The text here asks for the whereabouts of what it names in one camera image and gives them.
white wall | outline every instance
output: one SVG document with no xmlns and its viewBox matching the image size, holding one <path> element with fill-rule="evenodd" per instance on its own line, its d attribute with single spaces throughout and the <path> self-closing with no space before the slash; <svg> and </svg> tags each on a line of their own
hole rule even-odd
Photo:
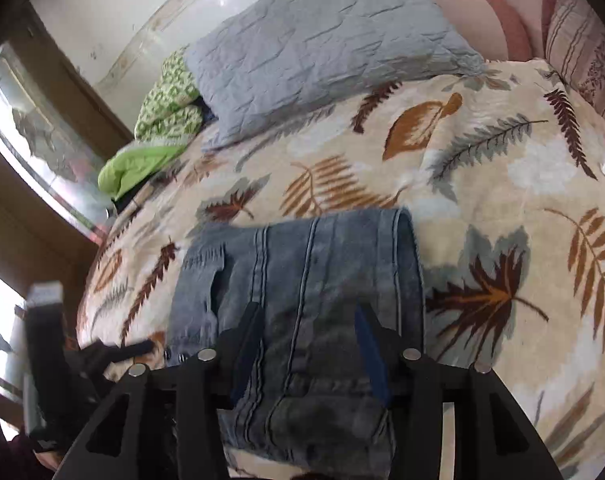
<svg viewBox="0 0 605 480">
<path fill-rule="evenodd" d="M 256 0 L 32 0 L 80 74 L 131 129 L 175 49 Z"/>
</svg>

green blanket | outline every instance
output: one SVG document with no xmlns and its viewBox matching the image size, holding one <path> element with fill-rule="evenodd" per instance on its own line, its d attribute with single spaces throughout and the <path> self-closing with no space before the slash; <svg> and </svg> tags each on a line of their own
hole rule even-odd
<svg viewBox="0 0 605 480">
<path fill-rule="evenodd" d="M 135 140 L 100 171 L 98 187 L 114 200 L 180 155 L 200 131 L 200 96 L 183 60 L 184 48 L 162 64 L 162 76 L 147 94 L 134 129 Z"/>
</svg>

bolt head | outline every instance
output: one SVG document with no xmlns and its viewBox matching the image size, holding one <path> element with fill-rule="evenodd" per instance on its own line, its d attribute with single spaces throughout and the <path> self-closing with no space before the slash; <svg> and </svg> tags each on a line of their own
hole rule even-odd
<svg viewBox="0 0 605 480">
<path fill-rule="evenodd" d="M 198 352 L 198 359 L 200 361 L 208 362 L 213 361 L 216 358 L 216 351 L 213 348 L 205 348 Z"/>
<path fill-rule="evenodd" d="M 407 361 L 418 361 L 422 357 L 422 352 L 417 348 L 407 348 L 402 352 L 402 356 Z"/>
<path fill-rule="evenodd" d="M 491 371 L 491 367 L 488 364 L 479 361 L 476 361 L 473 367 L 476 368 L 476 372 L 479 374 L 488 374 Z"/>
<path fill-rule="evenodd" d="M 136 363 L 129 368 L 129 375 L 133 377 L 140 377 L 143 373 L 145 373 L 146 369 L 147 367 L 144 364 Z"/>
</svg>

blue jeans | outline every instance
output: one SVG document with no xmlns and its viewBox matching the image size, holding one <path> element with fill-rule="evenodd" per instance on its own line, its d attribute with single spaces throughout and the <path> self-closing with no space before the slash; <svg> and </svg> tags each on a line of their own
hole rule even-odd
<svg viewBox="0 0 605 480">
<path fill-rule="evenodd" d="M 409 212 L 368 209 L 260 228 L 207 224 L 173 298 L 167 366 L 215 345 L 255 301 L 265 335 L 244 397 L 220 412 L 227 446 L 340 476 L 386 476 L 391 421 L 372 397 L 353 325 L 369 303 L 425 348 L 425 301 Z"/>
</svg>

bed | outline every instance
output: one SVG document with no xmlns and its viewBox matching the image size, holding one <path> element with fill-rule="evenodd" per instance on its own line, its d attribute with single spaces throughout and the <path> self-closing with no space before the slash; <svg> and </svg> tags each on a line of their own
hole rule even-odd
<svg viewBox="0 0 605 480">
<path fill-rule="evenodd" d="M 221 121 L 207 126 L 118 217 L 87 278 L 79 344 L 151 338 L 155 351 L 137 360 L 163 366 L 183 258 L 207 222 L 407 208 L 429 355 L 491 364 L 564 478 L 595 478 L 605 464 L 605 119 L 557 63 L 473 70 L 392 77 L 222 146 Z M 259 459 L 228 451 L 264 474 Z"/>
</svg>

